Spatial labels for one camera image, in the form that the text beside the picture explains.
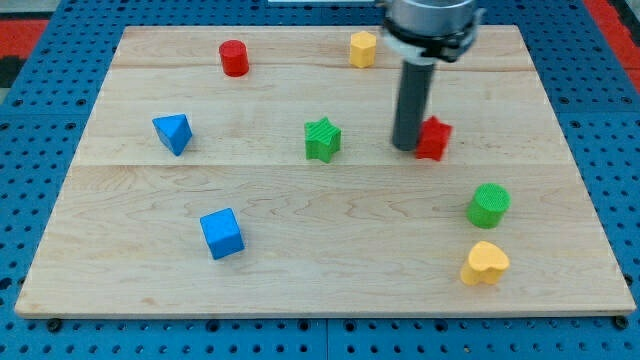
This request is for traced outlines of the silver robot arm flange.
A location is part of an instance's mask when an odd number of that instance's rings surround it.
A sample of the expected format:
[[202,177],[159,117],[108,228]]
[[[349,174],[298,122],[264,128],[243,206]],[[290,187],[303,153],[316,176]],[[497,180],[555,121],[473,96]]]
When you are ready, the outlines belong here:
[[485,9],[476,0],[389,0],[381,35],[414,65],[456,62],[474,44]]

